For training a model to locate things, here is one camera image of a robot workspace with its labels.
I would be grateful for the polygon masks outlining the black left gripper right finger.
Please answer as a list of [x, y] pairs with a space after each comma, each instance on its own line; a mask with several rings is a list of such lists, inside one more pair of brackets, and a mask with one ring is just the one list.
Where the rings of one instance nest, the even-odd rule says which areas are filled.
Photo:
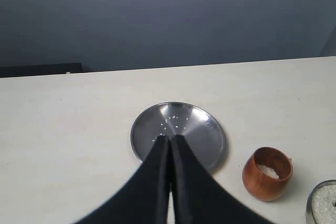
[[176, 223], [271, 223], [229, 194], [181, 135], [171, 138], [171, 169]]

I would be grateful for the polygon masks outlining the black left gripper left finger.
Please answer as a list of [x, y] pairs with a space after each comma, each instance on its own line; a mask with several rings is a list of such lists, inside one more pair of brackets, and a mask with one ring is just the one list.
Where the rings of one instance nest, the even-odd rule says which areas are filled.
[[77, 223], [167, 223], [171, 143], [159, 136], [127, 183]]

